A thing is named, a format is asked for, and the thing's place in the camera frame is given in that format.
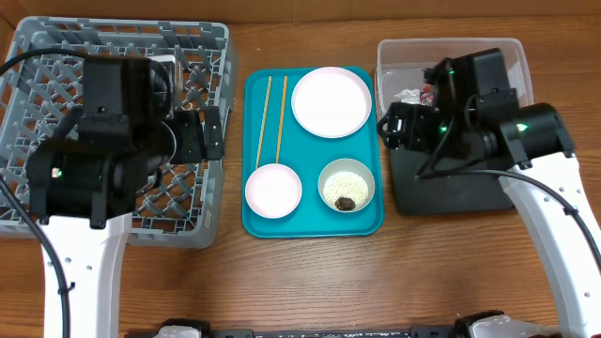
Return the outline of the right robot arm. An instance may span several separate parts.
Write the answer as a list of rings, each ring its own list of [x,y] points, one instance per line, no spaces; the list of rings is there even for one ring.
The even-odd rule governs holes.
[[[393,103],[378,122],[386,147],[427,154],[421,181],[493,177],[531,236],[551,286],[560,337],[600,334],[600,227],[571,137],[546,103]]]

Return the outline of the red snack wrapper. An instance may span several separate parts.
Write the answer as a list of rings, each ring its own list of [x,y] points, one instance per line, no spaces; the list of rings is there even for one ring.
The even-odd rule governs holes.
[[[426,84],[420,94],[420,103],[422,105],[431,106],[434,101],[435,87],[431,84]]]

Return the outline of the white tissue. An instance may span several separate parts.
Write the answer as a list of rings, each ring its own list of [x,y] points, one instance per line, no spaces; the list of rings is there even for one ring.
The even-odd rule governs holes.
[[[421,104],[422,92],[420,89],[403,89],[401,92],[394,96],[403,103],[408,104]]]

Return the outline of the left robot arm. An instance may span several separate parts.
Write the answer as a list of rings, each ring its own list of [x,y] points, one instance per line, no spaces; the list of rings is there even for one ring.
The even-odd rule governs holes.
[[[47,242],[45,336],[117,336],[137,198],[165,164],[223,156],[219,109],[178,109],[176,78],[148,58],[87,57],[83,102],[29,157],[29,206]]]

